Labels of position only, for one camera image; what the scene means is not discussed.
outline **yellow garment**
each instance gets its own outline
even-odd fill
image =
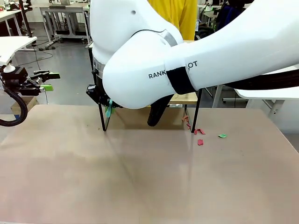
[[[156,12],[176,26],[184,40],[194,41],[197,0],[148,0]]]

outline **black hose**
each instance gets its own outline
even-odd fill
[[[27,114],[28,114],[28,109],[27,109],[26,103],[17,93],[15,93],[7,88],[5,88],[4,91],[18,103],[18,105],[21,108],[21,114],[18,119],[12,120],[12,121],[5,121],[5,120],[0,119],[0,126],[12,127],[12,126],[19,125],[26,119]]]

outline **floor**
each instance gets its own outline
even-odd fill
[[[30,27],[34,29],[34,36],[37,36],[38,47],[41,48],[47,44],[47,37],[42,23],[31,23]],[[15,58],[19,65],[24,64],[28,73],[39,70],[39,67],[52,72],[59,72],[61,79],[50,80],[46,84],[52,84],[54,91],[40,94],[38,102],[40,104],[59,104],[59,105],[95,105],[95,103],[86,95],[86,87],[93,83],[91,75],[91,65],[88,55],[88,50],[80,40],[65,40],[64,43],[56,43],[55,50],[37,51],[34,52],[17,52]],[[211,87],[208,90],[215,94],[215,88]],[[221,98],[235,98],[234,91],[223,91]],[[11,114],[10,107],[14,102],[7,95],[0,95],[0,114]],[[200,107],[212,107],[213,99],[203,91]],[[219,107],[224,108],[244,108],[246,103],[234,102],[219,102]],[[0,142],[4,137],[1,132],[6,132],[5,129],[0,129]],[[298,135],[287,135],[289,141],[299,149]]]

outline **green scrap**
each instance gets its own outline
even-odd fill
[[[45,91],[54,91],[52,85],[41,85],[42,88],[45,89]]]
[[[227,136],[228,136],[227,134],[220,134],[220,135],[218,135],[218,137],[220,137],[222,139],[226,138]]]

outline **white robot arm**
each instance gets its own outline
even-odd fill
[[[298,0],[290,1],[299,8]],[[103,89],[130,109],[298,64],[298,27],[299,15],[290,16],[278,0],[255,0],[215,34],[183,43],[146,0],[91,2],[93,56]]]

